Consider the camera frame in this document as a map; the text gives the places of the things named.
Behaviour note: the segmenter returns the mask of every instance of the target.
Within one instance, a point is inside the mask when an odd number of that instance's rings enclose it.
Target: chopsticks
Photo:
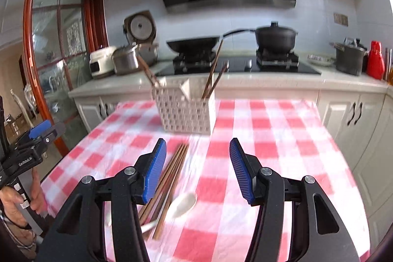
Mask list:
[[[158,180],[158,187],[156,189],[156,193],[154,194],[154,197],[148,202],[147,205],[145,205],[138,213],[139,216],[139,222],[140,224],[144,224],[147,220],[147,217],[151,213],[154,205],[156,204],[157,199],[160,197],[162,189],[164,189],[164,186],[166,182],[168,181],[168,178],[171,176],[171,173],[174,168],[178,167],[178,164],[180,163],[181,155],[182,152],[185,149],[185,144],[181,144],[176,153],[172,156],[172,159],[168,163],[164,173],[161,175],[160,179]]]
[[[210,83],[212,82],[212,79],[213,79],[213,73],[214,73],[214,70],[216,69],[216,66],[217,66],[217,61],[218,61],[218,58],[219,58],[221,47],[223,46],[223,42],[224,42],[224,38],[221,39],[219,48],[218,48],[217,53],[216,53],[216,57],[214,58],[213,63],[211,65],[209,78],[208,78],[208,81],[206,82],[205,89],[203,90],[202,99],[205,99],[206,95],[208,94],[208,89],[209,89]]]
[[[185,156],[187,155],[188,147],[189,147],[189,145],[187,144],[186,147],[185,147],[185,150],[184,150],[184,152],[182,154],[182,158],[181,158],[179,167],[178,167],[178,169],[176,171],[176,175],[174,177],[172,186],[170,187],[170,191],[169,191],[169,194],[168,194],[168,199],[165,202],[164,208],[162,209],[162,213],[161,213],[160,219],[158,220],[158,224],[156,226],[156,231],[153,234],[153,239],[154,240],[159,239],[161,234],[162,234],[162,229],[163,229],[163,226],[164,226],[165,217],[167,215],[170,203],[171,203],[171,201],[173,199],[173,195],[174,195],[174,192],[175,192],[175,189],[176,189],[176,185],[177,185],[177,183],[179,181],[179,178],[180,178],[180,172],[182,171],[182,168],[183,168],[183,164],[184,164]]]
[[[154,234],[157,239],[161,234],[161,228],[164,224],[165,216],[168,211],[169,205],[172,201],[173,193],[176,188],[178,179],[180,177],[180,172],[183,167],[184,159],[188,151],[188,144],[180,144],[175,154],[172,156],[172,159],[168,163],[164,173],[161,175],[160,180],[158,182],[158,187],[154,197],[149,201],[147,205],[145,205],[138,213],[140,218],[140,224],[144,224],[150,215],[153,207],[156,204],[156,201],[161,196],[156,208],[151,217],[151,221],[156,220],[160,213],[162,212],[160,219],[162,220],[160,223],[160,230],[158,231],[158,235]],[[149,230],[143,234],[143,238],[147,240],[151,234],[152,230]]]
[[[151,72],[149,69],[149,66],[147,63],[143,60],[143,58],[140,55],[136,55],[136,59],[138,60],[138,63],[141,65],[143,71],[145,72],[147,79],[150,81],[151,85],[153,87],[159,87],[160,82],[158,81],[157,77]]]
[[[214,88],[217,86],[217,84],[218,84],[218,82],[219,82],[221,76],[223,75],[224,72],[226,72],[226,70],[228,69],[228,67],[229,67],[229,60],[226,61],[225,66],[223,66],[223,68],[221,69],[219,75],[217,76],[216,81],[214,82],[212,88],[210,89],[208,95],[206,96],[207,99],[210,98],[211,94],[213,93]]]

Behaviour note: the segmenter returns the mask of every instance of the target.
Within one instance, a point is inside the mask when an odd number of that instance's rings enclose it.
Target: rice cooker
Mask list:
[[[115,50],[115,46],[109,46],[90,54],[90,72],[94,79],[104,78],[115,73],[115,66],[112,61],[112,54]]]

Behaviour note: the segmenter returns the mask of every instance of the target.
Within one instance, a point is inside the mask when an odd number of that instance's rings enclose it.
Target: red squeeze bottle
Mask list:
[[[385,72],[385,63],[382,57],[381,42],[373,40],[367,64],[367,74],[375,79],[381,80]]]

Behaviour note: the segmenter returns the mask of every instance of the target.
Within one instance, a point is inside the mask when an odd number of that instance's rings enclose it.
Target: table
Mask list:
[[[151,261],[244,261],[258,207],[241,197],[229,159],[237,137],[248,154],[281,176],[314,176],[341,216],[362,260],[370,249],[359,191],[343,155],[321,124],[315,104],[294,100],[222,100],[211,136],[163,131],[153,101],[119,105],[85,137],[42,183],[49,213],[56,215],[79,180],[114,176],[151,152],[158,138],[168,145],[168,163],[181,142],[190,145],[176,193],[195,191],[198,201],[187,215],[166,223],[161,240],[146,242]],[[290,243],[291,205],[286,203],[279,261]],[[114,261],[111,229],[105,230],[107,255]]]

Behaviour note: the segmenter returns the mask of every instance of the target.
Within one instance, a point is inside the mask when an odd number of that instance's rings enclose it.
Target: person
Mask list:
[[[41,188],[40,177],[37,169],[32,169],[33,183],[31,185],[30,208],[40,214],[48,209],[44,193]],[[0,190],[0,223],[3,223],[9,236],[17,247],[29,259],[34,260],[37,249],[37,235],[31,230],[16,204],[24,202],[22,196],[11,187],[3,187]]]

